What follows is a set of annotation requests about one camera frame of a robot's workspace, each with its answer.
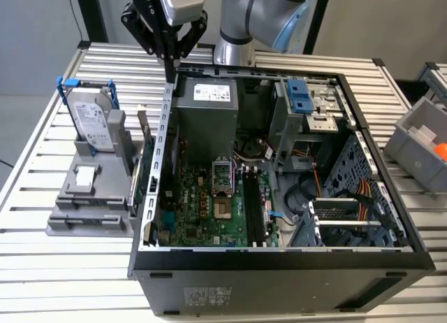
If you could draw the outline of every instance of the sticker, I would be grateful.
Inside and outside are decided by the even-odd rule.
[[[95,175],[95,167],[93,166],[78,166],[76,173],[76,185],[88,187],[93,183]]]
[[[87,142],[97,150],[113,151],[103,109],[95,103],[75,103],[79,123]]]
[[[267,160],[270,160],[272,158],[273,155],[273,149],[270,148],[270,146],[267,146],[267,150],[265,151],[265,158]]]
[[[232,287],[185,287],[184,301],[187,306],[228,306]]]
[[[194,85],[195,101],[230,101],[230,85]]]

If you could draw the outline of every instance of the slotted aluminum table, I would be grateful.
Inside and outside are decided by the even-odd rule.
[[[188,60],[212,63],[212,52],[196,49]],[[393,124],[409,104],[385,67],[371,59],[257,52],[259,67],[343,73],[365,114],[374,140],[384,147]],[[126,126],[140,138],[137,107],[151,113],[156,131],[163,67],[144,50],[92,43],[78,49],[66,77],[117,83]],[[164,321],[153,316],[137,282],[126,279],[130,238],[47,237],[44,228],[70,166],[75,130],[55,92],[0,193],[0,322]],[[434,275],[417,282],[367,314],[219,316],[201,321],[426,322],[447,321],[447,195],[428,194],[396,163],[387,161],[402,199],[431,251]],[[198,320],[178,317],[171,320]]]

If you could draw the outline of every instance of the gray plastic holder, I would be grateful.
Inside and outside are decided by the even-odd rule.
[[[447,163],[433,145],[447,143],[447,113],[422,98],[395,124],[396,130],[384,152],[408,171],[425,189],[447,192]],[[416,138],[412,129],[429,129],[429,143]]]

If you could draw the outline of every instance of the power cable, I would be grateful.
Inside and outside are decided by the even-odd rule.
[[[75,18],[75,21],[76,21],[76,26],[78,26],[78,31],[79,31],[79,35],[81,37],[81,41],[83,41],[84,38],[82,37],[81,28],[79,27],[78,19],[76,18],[75,10],[73,9],[73,3],[71,2],[71,0],[69,0],[69,1],[70,1],[71,12],[72,12],[73,17]]]

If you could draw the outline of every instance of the blue plastic latch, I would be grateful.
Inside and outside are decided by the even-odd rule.
[[[64,85],[66,87],[79,87],[81,85],[81,81],[76,78],[67,78]]]
[[[306,82],[303,80],[287,80],[286,91],[288,100],[293,104],[294,113],[312,113],[314,106],[307,90]]]

